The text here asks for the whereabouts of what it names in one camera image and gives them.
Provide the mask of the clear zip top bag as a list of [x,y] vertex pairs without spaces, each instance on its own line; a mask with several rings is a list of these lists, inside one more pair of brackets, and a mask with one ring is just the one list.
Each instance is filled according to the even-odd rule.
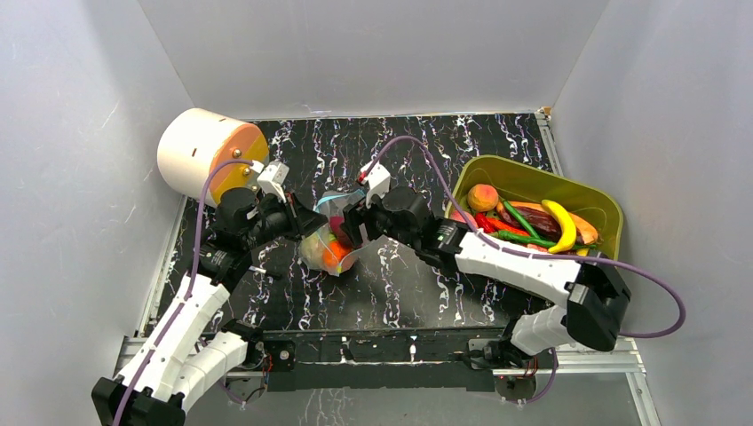
[[361,189],[351,193],[327,191],[314,204],[313,210],[324,215],[327,221],[297,246],[301,261],[310,270],[338,277],[359,260],[364,246],[352,243],[342,223],[345,221],[345,208],[364,196]]

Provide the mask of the green toy cabbage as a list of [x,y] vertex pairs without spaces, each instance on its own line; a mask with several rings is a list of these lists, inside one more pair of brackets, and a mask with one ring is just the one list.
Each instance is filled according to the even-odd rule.
[[331,261],[328,233],[314,233],[300,242],[298,254],[301,261],[311,270],[328,271]]

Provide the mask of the dark red toy plum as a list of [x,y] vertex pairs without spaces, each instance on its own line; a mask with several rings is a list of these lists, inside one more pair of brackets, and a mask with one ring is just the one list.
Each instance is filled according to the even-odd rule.
[[351,249],[353,247],[353,243],[348,234],[345,232],[344,222],[344,217],[333,216],[329,219],[329,228],[330,231],[335,235],[335,238],[340,245]]

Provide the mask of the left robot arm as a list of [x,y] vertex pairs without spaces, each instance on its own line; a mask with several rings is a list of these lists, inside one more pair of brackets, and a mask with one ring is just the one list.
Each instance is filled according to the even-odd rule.
[[278,238],[316,233],[328,219],[293,193],[258,198],[248,188],[225,192],[206,225],[199,219],[190,269],[153,333],[91,398],[103,425],[182,425],[196,401],[235,367],[254,369],[266,356],[262,332],[238,320],[197,349],[202,332],[253,264],[253,251]]

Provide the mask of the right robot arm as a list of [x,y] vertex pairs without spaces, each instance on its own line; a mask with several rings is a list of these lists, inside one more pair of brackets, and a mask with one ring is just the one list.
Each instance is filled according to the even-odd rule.
[[558,260],[530,249],[515,256],[510,243],[482,239],[467,224],[436,216],[425,198],[406,186],[360,198],[345,207],[344,218],[345,234],[355,245],[386,236],[443,272],[501,281],[549,301],[550,308],[523,315],[505,329],[500,354],[511,367],[523,367],[534,355],[563,344],[595,351],[616,345],[630,291],[607,258]]

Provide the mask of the orange toy fruit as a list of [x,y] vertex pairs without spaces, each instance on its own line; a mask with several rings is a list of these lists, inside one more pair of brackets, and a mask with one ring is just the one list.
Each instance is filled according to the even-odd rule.
[[353,267],[357,261],[357,256],[353,249],[346,248],[337,241],[330,241],[325,247],[321,259],[327,273],[339,276]]

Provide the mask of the toy peach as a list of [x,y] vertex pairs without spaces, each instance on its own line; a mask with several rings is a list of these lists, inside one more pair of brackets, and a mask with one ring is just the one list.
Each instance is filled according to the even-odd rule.
[[497,190],[487,184],[477,184],[473,186],[466,194],[468,206],[474,212],[489,212],[495,210],[499,201]]

